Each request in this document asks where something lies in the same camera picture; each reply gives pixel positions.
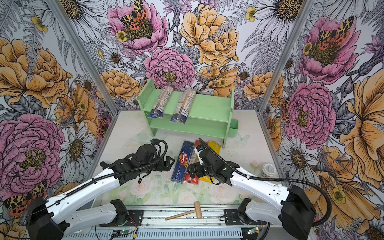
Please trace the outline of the blue Barilla spaghetti bag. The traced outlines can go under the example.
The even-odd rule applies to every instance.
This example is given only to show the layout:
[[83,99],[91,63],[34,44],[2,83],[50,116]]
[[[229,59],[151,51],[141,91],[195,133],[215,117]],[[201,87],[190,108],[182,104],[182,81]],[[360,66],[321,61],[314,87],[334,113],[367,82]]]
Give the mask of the blue Barilla spaghetti bag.
[[171,177],[172,182],[181,184],[184,181],[194,147],[195,143],[184,141]]

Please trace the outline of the yellow spaghetti bag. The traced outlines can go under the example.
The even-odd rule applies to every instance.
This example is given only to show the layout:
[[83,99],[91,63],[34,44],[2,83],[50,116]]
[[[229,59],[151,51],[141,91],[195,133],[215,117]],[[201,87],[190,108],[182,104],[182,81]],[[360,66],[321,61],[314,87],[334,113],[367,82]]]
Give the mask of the yellow spaghetti bag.
[[[215,153],[217,153],[217,154],[220,153],[221,145],[219,145],[218,143],[216,143],[214,141],[208,141],[208,145],[211,149],[214,150]],[[209,176],[201,177],[200,180],[203,182],[211,183],[211,179]]]

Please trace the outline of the red-ended clear spaghetti bag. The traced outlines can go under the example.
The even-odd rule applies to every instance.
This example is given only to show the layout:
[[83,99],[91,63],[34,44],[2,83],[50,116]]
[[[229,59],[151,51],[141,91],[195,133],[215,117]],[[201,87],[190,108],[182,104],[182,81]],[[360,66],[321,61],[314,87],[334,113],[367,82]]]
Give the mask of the red-ended clear spaghetti bag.
[[[188,167],[191,166],[192,164],[195,164],[195,163],[199,162],[199,159],[198,159],[197,154],[195,152],[195,149],[198,147],[198,145],[200,145],[200,141],[196,140],[194,148],[192,150],[191,159],[189,160]],[[198,178],[191,178],[189,172],[187,172],[186,176],[184,178],[184,182],[190,183],[190,184],[194,184],[194,185],[198,185],[199,184],[199,179]]]

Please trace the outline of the clear spaghetti bag dark end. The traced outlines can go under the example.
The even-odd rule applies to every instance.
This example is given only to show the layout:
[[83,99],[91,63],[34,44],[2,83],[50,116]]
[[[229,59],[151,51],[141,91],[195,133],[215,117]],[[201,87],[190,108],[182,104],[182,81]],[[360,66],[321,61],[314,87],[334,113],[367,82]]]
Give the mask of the clear spaghetti bag dark end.
[[162,119],[164,117],[164,109],[174,90],[175,88],[173,85],[166,85],[165,87],[162,88],[156,103],[154,104],[152,110],[149,113],[150,119],[153,119],[153,118]]

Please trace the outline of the clear spaghetti bag white label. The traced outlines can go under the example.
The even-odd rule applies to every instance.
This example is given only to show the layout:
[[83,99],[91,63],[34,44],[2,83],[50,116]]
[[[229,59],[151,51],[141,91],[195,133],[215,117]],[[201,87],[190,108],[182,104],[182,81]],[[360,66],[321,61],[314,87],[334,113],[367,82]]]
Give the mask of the clear spaghetti bag white label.
[[183,92],[178,102],[178,105],[174,111],[174,114],[171,117],[172,123],[186,123],[196,94],[197,91],[193,89],[188,89]]

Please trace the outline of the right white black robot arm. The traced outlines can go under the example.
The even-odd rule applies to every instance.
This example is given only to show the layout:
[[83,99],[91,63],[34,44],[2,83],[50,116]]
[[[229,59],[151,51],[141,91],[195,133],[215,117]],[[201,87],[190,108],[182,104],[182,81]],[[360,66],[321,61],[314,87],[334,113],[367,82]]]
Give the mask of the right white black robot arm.
[[244,168],[231,161],[224,163],[218,154],[201,145],[194,149],[194,153],[199,160],[187,168],[192,178],[208,176],[218,184],[246,191],[264,201],[260,204],[250,199],[243,200],[238,215],[244,224],[260,221],[280,225],[294,238],[308,239],[316,211],[301,188],[255,180],[255,176]]

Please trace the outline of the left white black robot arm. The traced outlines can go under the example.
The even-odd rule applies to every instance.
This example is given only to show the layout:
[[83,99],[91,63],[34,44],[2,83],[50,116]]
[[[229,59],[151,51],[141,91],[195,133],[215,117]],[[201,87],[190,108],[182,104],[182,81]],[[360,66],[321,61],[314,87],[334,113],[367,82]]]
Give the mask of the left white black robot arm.
[[132,222],[121,200],[112,200],[101,207],[81,210],[98,196],[125,183],[143,180],[152,171],[163,171],[167,161],[168,144],[153,139],[138,148],[134,154],[108,164],[101,162],[102,172],[63,194],[43,199],[38,197],[30,204],[27,213],[27,230],[31,240],[60,240],[63,237],[97,225],[122,226]]

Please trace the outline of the green wooden two-tier shelf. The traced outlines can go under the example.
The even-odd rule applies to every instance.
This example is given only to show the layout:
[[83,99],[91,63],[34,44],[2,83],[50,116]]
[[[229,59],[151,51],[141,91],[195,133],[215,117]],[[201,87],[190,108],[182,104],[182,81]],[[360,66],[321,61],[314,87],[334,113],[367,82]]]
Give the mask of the green wooden two-tier shelf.
[[156,89],[154,81],[149,79],[137,97],[153,137],[158,130],[168,130],[200,137],[222,139],[222,147],[226,146],[227,139],[230,137],[230,133],[233,132],[230,126],[234,114],[234,90],[230,90],[230,98],[197,94],[194,97],[185,124],[171,122],[171,117],[183,95],[183,92],[180,91],[173,91],[170,95],[168,102],[165,104],[163,118],[149,118],[149,113],[161,92],[161,89]]

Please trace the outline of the small wooden mallet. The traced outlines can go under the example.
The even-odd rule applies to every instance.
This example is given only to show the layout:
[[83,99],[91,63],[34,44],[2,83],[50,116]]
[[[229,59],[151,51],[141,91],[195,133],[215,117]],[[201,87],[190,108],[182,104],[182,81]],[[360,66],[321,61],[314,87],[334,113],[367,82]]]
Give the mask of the small wooden mallet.
[[184,216],[187,216],[187,215],[191,215],[191,214],[196,214],[196,218],[197,219],[202,219],[203,218],[202,209],[201,209],[201,205],[200,205],[199,202],[195,202],[194,203],[194,209],[192,211],[188,211],[188,212],[184,212],[184,213],[181,213],[181,214],[178,214],[178,215],[174,215],[174,216],[165,218],[165,220],[169,221],[169,220],[181,218],[181,217],[184,217]]

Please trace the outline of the black handheld remote device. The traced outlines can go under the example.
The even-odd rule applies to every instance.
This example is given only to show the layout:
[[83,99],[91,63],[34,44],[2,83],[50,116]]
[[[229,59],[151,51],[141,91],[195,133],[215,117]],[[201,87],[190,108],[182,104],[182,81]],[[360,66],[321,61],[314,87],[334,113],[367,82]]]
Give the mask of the black handheld remote device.
[[113,165],[112,164],[108,164],[106,162],[100,162],[100,166],[102,167],[103,170],[112,170],[113,169]]

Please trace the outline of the clear tape roll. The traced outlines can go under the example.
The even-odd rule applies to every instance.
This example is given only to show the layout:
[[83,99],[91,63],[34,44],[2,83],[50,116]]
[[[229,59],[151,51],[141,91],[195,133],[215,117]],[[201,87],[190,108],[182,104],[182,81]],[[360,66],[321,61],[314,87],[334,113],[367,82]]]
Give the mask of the clear tape roll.
[[264,164],[262,167],[262,175],[265,178],[273,178],[277,174],[277,169],[273,164]]

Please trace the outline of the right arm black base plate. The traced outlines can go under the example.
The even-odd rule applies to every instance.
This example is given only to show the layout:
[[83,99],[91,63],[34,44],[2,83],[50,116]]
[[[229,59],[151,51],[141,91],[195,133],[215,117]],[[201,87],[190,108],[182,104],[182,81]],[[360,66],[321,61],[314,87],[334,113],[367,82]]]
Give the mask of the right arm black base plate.
[[256,226],[267,225],[265,221],[254,221],[246,216],[245,213],[240,213],[237,209],[224,209],[224,222],[226,226]]

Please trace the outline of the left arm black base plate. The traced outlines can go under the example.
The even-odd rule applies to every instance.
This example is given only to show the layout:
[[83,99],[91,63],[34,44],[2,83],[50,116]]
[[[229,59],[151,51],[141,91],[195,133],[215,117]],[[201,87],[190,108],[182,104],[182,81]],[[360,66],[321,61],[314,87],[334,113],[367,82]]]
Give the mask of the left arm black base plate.
[[100,227],[140,227],[143,219],[143,210],[128,210],[125,217],[117,216],[111,223],[100,224]]

